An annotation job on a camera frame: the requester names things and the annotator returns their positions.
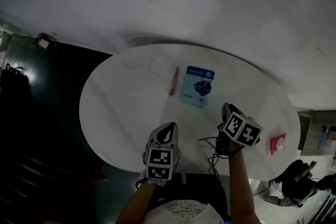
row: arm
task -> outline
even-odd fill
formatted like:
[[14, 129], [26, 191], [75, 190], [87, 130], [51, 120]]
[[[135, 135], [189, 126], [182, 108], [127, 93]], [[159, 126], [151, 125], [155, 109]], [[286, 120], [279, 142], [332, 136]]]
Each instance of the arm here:
[[[230, 141], [229, 151], [235, 151], [240, 145]], [[233, 224], [260, 224], [254, 212], [254, 202], [248, 183], [242, 151], [229, 159], [230, 168], [230, 205]]]
[[156, 185], [142, 183], [121, 211], [116, 224], [141, 224], [145, 218], [147, 206], [153, 196]]
[[317, 162], [312, 161], [308, 168], [303, 169], [301, 172], [299, 172], [297, 176], [294, 178], [295, 182], [299, 181], [301, 178], [303, 178], [306, 175], [306, 173], [310, 172], [316, 166], [316, 163]]

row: blue packet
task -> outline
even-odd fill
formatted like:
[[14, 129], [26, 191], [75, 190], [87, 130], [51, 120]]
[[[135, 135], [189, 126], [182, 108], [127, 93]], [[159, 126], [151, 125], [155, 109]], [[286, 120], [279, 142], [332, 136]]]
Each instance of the blue packet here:
[[181, 102], [205, 107], [214, 77], [213, 71], [189, 66], [184, 78]]

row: person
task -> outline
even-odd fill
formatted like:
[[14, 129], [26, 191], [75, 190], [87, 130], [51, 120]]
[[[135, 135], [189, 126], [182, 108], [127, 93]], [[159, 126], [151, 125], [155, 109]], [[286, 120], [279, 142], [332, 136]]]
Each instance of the person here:
[[310, 165], [298, 159], [275, 179], [276, 183], [282, 182], [282, 194], [300, 204], [306, 199], [314, 196], [319, 190], [327, 190], [334, 183], [333, 175], [325, 176], [318, 182], [309, 178], [310, 171], [317, 162], [312, 161]]
[[[260, 224], [254, 210], [240, 145], [230, 141], [230, 207], [233, 224]], [[164, 187], [142, 183], [120, 213], [117, 224], [215, 223], [228, 218], [226, 195], [214, 175], [174, 174]]]

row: wire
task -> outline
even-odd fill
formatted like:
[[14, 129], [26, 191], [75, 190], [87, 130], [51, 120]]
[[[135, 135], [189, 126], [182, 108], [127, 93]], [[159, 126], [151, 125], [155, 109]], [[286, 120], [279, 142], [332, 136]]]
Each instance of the wire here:
[[[218, 137], [214, 137], [214, 136], [212, 136], [212, 137], [206, 137], [206, 138], [198, 139], [198, 141], [205, 140], [209, 145], [211, 145], [214, 149], [216, 149], [216, 147], [208, 141], [208, 139], [212, 139], [212, 138], [217, 139]], [[218, 171], [217, 171], [217, 169], [216, 169], [216, 167], [215, 167], [215, 165], [218, 163], [219, 159], [231, 159], [231, 158], [233, 158], [239, 151], [241, 151], [241, 150], [243, 149], [243, 147], [244, 147], [244, 146], [241, 146], [239, 149], [237, 149], [237, 150], [235, 150], [235, 151], [228, 152], [227, 154], [232, 154], [232, 156], [230, 156], [230, 157], [222, 157], [222, 156], [220, 156], [219, 154], [214, 153], [214, 154], [212, 155], [212, 157], [208, 158], [208, 162], [210, 163], [210, 168], [209, 168], [209, 170], [208, 170], [209, 173], [210, 173], [211, 175], [214, 175], [214, 176], [219, 180], [219, 173], [218, 173]]]
[[206, 139], [203, 139], [203, 140], [205, 140], [211, 147], [213, 147], [214, 149], [216, 149], [215, 146], [213, 144], [211, 144], [208, 140], [206, 140]]
[[274, 185], [274, 181], [272, 181], [272, 185], [275, 187], [275, 189], [277, 190], [277, 191], [279, 191], [279, 192], [281, 192], [282, 193], [282, 191], [281, 191], [281, 189], [279, 188], [279, 186], [278, 186], [278, 184], [275, 182], [275, 185]]
[[144, 177], [144, 178], [138, 180], [138, 181], [135, 183], [136, 188], [138, 189], [138, 188], [139, 188], [139, 185], [142, 184], [142, 183], [144, 183], [144, 182], [146, 182], [147, 180], [148, 180], [147, 177]]
[[255, 194], [253, 194], [252, 196], [255, 196], [255, 195], [258, 195], [258, 194], [260, 194], [260, 193], [263, 193], [264, 191], [267, 191], [270, 187], [271, 187], [271, 185], [269, 185], [269, 187], [268, 187], [267, 189], [264, 189], [263, 191], [261, 191], [261, 192], [259, 192], [259, 193], [255, 193]]

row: white oval table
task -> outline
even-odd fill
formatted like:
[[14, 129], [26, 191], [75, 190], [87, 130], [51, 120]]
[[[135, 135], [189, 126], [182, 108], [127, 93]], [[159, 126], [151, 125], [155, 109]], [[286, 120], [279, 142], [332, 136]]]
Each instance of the white oval table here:
[[[215, 72], [205, 108], [180, 102], [187, 66]], [[176, 93], [169, 95], [176, 67]], [[101, 63], [88, 78], [80, 99], [86, 140], [105, 162], [140, 172], [152, 130], [174, 121], [182, 152], [177, 172], [208, 173], [214, 150], [200, 138], [217, 136], [225, 102], [252, 116], [264, 130], [261, 141], [243, 154], [249, 178], [271, 180], [295, 160], [300, 137], [296, 110], [283, 91], [252, 65], [202, 47], [161, 44], [125, 50]], [[285, 149], [269, 157], [269, 138], [286, 133]], [[216, 165], [229, 175], [228, 161]]]

